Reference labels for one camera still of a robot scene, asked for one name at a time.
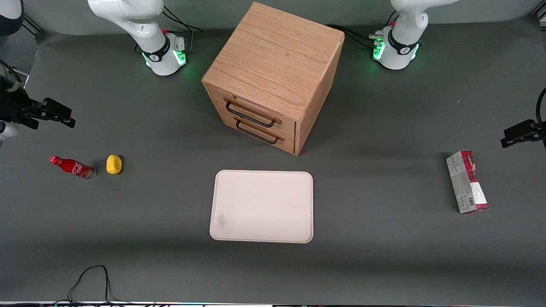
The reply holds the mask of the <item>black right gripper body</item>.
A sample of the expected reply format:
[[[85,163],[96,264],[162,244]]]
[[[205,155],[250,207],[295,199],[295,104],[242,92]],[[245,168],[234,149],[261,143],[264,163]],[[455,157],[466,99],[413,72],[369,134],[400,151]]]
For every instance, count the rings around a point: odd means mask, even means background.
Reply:
[[[0,90],[0,116],[4,121],[27,121],[30,119],[38,119],[40,111],[34,99],[27,95],[26,91],[21,87],[9,93],[4,85]]]

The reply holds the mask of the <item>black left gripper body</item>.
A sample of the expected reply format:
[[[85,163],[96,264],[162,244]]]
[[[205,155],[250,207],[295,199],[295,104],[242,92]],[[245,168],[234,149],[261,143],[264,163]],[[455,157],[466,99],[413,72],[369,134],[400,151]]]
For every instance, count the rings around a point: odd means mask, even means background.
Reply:
[[[531,142],[541,141],[544,147],[546,147],[546,130],[545,130],[545,126],[543,122],[534,121],[532,129],[533,129],[533,133],[532,133]]]

